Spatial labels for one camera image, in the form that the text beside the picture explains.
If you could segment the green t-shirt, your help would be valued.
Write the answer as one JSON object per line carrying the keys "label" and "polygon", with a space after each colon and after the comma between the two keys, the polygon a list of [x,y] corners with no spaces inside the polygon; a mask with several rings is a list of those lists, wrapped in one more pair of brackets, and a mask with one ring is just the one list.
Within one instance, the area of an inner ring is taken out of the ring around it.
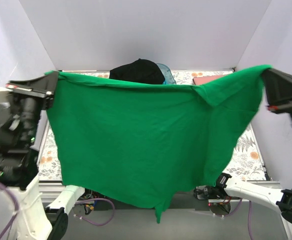
{"label": "green t-shirt", "polygon": [[259,110],[269,65],[202,85],[143,84],[59,72],[47,111],[62,183],[157,219],[173,195],[213,185]]}

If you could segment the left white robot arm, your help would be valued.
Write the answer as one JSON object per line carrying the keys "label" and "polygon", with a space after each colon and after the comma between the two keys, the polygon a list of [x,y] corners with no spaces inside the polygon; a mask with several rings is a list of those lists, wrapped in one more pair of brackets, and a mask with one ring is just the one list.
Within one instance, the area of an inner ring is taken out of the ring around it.
{"label": "left white robot arm", "polygon": [[59,73],[13,80],[0,87],[0,189],[14,206],[9,226],[19,240],[60,240],[77,200],[92,196],[85,183],[68,185],[48,206],[39,188],[38,151],[33,149],[41,112],[53,106]]}

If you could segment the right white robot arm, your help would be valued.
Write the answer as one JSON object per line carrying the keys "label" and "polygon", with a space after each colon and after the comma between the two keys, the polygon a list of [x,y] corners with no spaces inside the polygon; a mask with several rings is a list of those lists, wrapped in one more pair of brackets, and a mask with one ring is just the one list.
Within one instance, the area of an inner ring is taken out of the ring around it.
{"label": "right white robot arm", "polygon": [[[265,84],[268,110],[275,114],[288,113],[292,119],[292,75],[271,68],[262,75]],[[244,198],[281,214],[292,224],[292,189],[272,189],[240,180],[222,173],[212,186],[218,199],[226,196]]]}

